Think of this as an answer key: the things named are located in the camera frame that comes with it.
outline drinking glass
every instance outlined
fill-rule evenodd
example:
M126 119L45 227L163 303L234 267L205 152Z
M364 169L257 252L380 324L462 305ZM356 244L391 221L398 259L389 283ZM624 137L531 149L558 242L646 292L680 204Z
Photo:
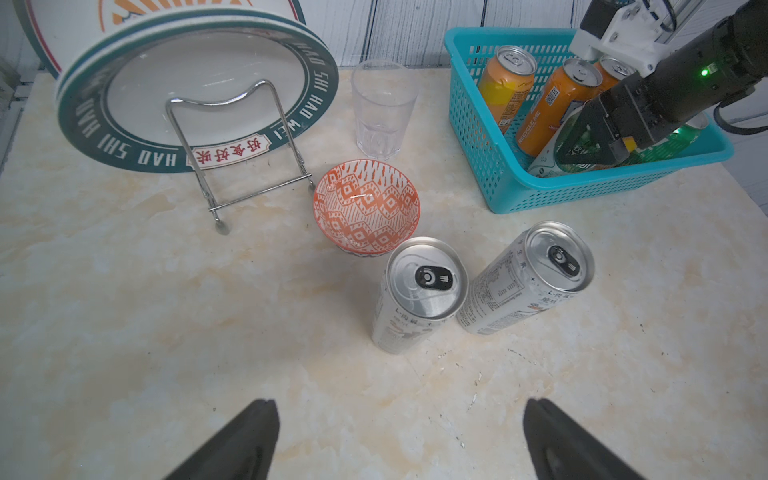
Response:
M387 161L400 152L413 105L419 95L415 73L387 60L368 60L352 72L357 147Z

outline plate stand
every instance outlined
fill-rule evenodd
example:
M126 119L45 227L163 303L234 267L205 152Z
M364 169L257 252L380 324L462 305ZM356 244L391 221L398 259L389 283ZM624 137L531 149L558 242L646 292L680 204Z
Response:
M216 197L214 196L214 192L211 191L210 187L208 186L208 182L205 181L205 173L203 172L203 169L200 168L200 165L197 163L197 159L192 154L192 148L189 145L189 142L187 142L187 139L184 136L184 133L182 133L181 128L179 127L179 122L176 120L176 117L174 116L174 105L177 104L192 104L192 105L199 105L202 107L226 107L227 105L232 105L233 103L237 103L238 101L244 100L251 96L253 92L258 90L259 88L263 86L269 87L270 91L272 91L272 97L275 101L275 105L277 106L277 111L280 113L280 120L283 121L283 128L285 129L286 136L288 138L288 145L290 145L291 150L293 151L293 156L296 158L296 164L299 166L299 172L301 175L298 177L291 178L290 180L286 180L282 182L281 184L273 185L272 187L264 188L262 190L258 190L257 192L253 192L248 195L243 195L240 198L237 198L232 201L225 202L223 204L219 204L216 200ZM305 178L310 183L310 191L315 190L315 184L312 182L312 174L308 173L306 171L306 167L304 166L304 159L301 156L301 153L299 153L299 149L296 148L296 144L293 142L293 135L290 132L290 128L288 127L288 120L286 119L286 114L283 111L283 106L280 103L280 97L277 95L277 90L275 90L275 86L272 84L269 80L259 80L255 84L251 85L248 90L245 92L237 95L236 97L230 98L229 100L222 100L222 101L212 101L212 102L206 102L206 101L198 101L198 100L190 100L189 98L171 98L169 101L165 102L165 111L168 114L168 119L170 120L170 124L174 126L174 131L176 131L176 135L179 137L179 141L181 141L181 145L184 147L184 151L187 152L187 158L190 159L190 164L192 164L192 168L194 169L194 173L197 176L197 182L200 184L200 189L203 191L203 196L208 201L208 211L211 212L211 214L214 216L214 220L216 221L216 231L218 233L221 233L222 235L227 235L230 232L229 227L226 223L224 223L219 218L218 210L224 207L228 207L231 204L236 204L237 202L241 202L243 200L248 200L249 198L253 198L256 195L265 194L266 192L275 190L280 187L285 187L286 185L290 185L293 182L297 182L299 180L304 180Z

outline green can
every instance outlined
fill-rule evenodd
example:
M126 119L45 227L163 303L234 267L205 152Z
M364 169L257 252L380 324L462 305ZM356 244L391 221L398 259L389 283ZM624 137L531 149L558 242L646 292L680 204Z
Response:
M560 150L568 133L574 127L576 119L581 114L581 107L574 110L573 114L563 123L558 132L550 139L541 153L528 166L528 173L539 178L560 177L561 175L579 174L591 170L602 170L607 165L594 164L561 164L555 153ZM589 130L579 137L571 148L572 154L591 154L600 149L600 146L592 140Z
M707 125L709 124L710 121L707 119L707 116L704 112L700 112L659 143L648 148L638 148L633 151L629 158L621 162L618 166L623 167L625 165L647 164L660 160L669 160L696 141L704 128L707 128Z

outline orange can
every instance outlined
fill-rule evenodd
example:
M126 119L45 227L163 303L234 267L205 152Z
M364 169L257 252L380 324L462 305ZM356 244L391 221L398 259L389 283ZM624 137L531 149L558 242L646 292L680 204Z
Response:
M523 48L498 48L482 72L478 89L502 133L506 133L520 105L533 87L536 59Z
M603 75L586 61L564 61L562 67L552 72L515 135L520 150L537 157L565 118L600 93L598 86L602 82Z
M618 82L637 71L621 60L607 55L603 55L600 60L596 61L594 67L603 75L603 83L598 87L600 92L610 90Z

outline can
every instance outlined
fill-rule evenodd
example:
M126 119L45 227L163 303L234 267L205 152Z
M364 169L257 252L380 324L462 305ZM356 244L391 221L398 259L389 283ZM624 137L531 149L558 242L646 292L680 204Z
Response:
M561 164L558 161L555 153L560 150L568 133L574 127L581 109L582 107L579 107L574 110L571 116L563 123L563 126L560 127L557 134L552 136L544 150L528 166L528 173L539 178L551 178L560 177L561 175L579 174L580 172L591 170L603 170L610 167L609 165L595 164ZM576 144L571 148L571 152L574 154L590 154L597 152L599 148L599 145L592 140L589 131L584 131L576 141Z
M533 87L536 59L521 47L498 48L482 72L478 89L502 133L506 133L520 105Z
M610 90L614 85L637 71L621 60L608 55L603 55L600 60L594 63L594 67L603 75L603 83L598 87L600 92Z
M564 61L552 72L515 135L520 150L537 157L568 115L600 93L598 86L602 81L603 75L586 61Z
M389 256L373 320L373 342L400 354L420 343L462 307L468 277L447 243L415 237Z
M469 285L456 318L470 333L491 335L578 295L594 259L568 225L545 221L521 233Z
M682 124L659 143L648 148L638 148L633 151L629 158L621 162L618 166L624 167L626 165L647 164L655 161L669 160L696 141L704 128L707 128L709 124L710 121L704 112L699 112L696 116Z

